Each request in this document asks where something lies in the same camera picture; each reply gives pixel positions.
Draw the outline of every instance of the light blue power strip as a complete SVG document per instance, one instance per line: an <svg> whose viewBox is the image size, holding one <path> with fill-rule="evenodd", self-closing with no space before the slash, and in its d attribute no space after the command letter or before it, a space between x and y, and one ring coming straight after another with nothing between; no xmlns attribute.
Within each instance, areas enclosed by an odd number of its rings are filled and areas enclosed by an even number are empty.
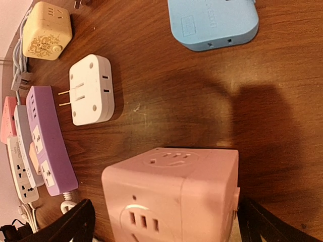
<svg viewBox="0 0 323 242"><path fill-rule="evenodd" d="M168 0L173 36L193 51L250 42L259 17L253 0Z"/></svg>

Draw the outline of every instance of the purple power strip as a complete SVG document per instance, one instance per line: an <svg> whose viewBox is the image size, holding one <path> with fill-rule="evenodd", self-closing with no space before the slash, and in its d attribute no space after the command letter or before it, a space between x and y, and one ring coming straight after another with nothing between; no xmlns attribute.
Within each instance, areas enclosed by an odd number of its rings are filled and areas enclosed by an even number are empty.
<svg viewBox="0 0 323 242"><path fill-rule="evenodd" d="M77 189L51 86L32 86L26 104L30 132L48 193L56 196Z"/></svg>

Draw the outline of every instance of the cable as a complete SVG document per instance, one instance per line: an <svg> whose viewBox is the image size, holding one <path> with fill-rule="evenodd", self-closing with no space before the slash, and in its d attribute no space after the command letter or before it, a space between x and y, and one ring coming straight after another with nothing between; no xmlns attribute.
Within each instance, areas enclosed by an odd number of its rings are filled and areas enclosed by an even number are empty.
<svg viewBox="0 0 323 242"><path fill-rule="evenodd" d="M22 204L19 207L18 212L20 213L23 220L25 220L26 223L29 223L33 233L36 233L39 231L37 221L36 221L36 209L31 203Z"/></svg>
<svg viewBox="0 0 323 242"><path fill-rule="evenodd" d="M27 72L27 62L28 62L28 58L25 57L22 53L22 48L23 48L23 43L22 43L22 38L23 38L23 31L24 31L24 27L26 25L27 19L30 15L32 11L32 8L30 8L25 17L23 18L20 27L19 27L19 40L14 48L14 52L12 55L12 59L14 62L13 65L13 82L12 82L12 86L11 89L14 91L18 91L19 87L20 87L20 83L21 83L21 74L22 73L26 73Z"/></svg>
<svg viewBox="0 0 323 242"><path fill-rule="evenodd" d="M11 225L14 225L15 222L18 221L21 225L25 225L23 222L21 222L19 219L14 219L14 221L12 221Z"/></svg>
<svg viewBox="0 0 323 242"><path fill-rule="evenodd" d="M73 202L73 191L68 193L63 193L65 201L61 204L61 211L63 214L66 214L68 211L70 211L72 208L74 208L77 203ZM93 238L92 242L100 242L99 240Z"/></svg>
<svg viewBox="0 0 323 242"><path fill-rule="evenodd" d="M16 91L16 96L17 96L17 104L21 105L21 98L20 98L19 90Z"/></svg>

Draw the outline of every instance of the wooden table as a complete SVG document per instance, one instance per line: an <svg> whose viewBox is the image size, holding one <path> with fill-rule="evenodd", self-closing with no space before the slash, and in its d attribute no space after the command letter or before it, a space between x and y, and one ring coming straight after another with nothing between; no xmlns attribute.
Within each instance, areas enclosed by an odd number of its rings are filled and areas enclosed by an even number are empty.
<svg viewBox="0 0 323 242"><path fill-rule="evenodd" d="M51 85L80 198L96 209L96 234L113 241L101 185L111 164L158 146L235 148L239 186L290 225L323 239L323 2L257 1L249 44L195 53L171 34L167 1L48 1L72 14L74 38L59 60L30 60L33 85ZM69 68L86 55L113 70L113 120L72 124ZM11 83L5 66L3 93ZM41 187L41 227L62 196Z"/></svg>

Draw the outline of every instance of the wall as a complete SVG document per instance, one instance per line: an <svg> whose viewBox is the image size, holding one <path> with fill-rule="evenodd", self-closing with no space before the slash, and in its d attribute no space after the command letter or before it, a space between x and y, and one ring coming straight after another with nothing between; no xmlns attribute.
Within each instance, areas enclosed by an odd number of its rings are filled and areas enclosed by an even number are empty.
<svg viewBox="0 0 323 242"><path fill-rule="evenodd" d="M0 0L0 57L6 56L9 45L31 3L32 0ZM0 94L3 93L2 69L0 65ZM0 157L0 226L2 226L11 223L14 218L20 218L17 212L20 203L11 176L7 149L3 143L0 143Z"/></svg>

